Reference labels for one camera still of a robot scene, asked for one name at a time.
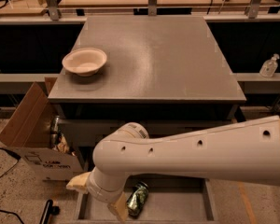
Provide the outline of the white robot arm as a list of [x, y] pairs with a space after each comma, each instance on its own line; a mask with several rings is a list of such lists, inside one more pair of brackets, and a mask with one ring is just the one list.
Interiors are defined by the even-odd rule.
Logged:
[[177, 175], [280, 187], [280, 117], [150, 138], [130, 122], [100, 141], [92, 171], [66, 187], [108, 204], [120, 222], [128, 216], [124, 186], [132, 175]]

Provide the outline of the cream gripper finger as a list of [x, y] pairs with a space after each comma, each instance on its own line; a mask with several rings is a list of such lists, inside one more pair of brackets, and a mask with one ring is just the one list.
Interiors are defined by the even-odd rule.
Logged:
[[69, 190], [75, 190], [82, 194], [87, 194], [87, 180], [90, 175], [90, 172], [83, 173], [81, 175], [74, 176], [66, 185], [66, 188]]
[[122, 192], [115, 202], [110, 203], [108, 209], [120, 223], [124, 223], [129, 215], [125, 193]]

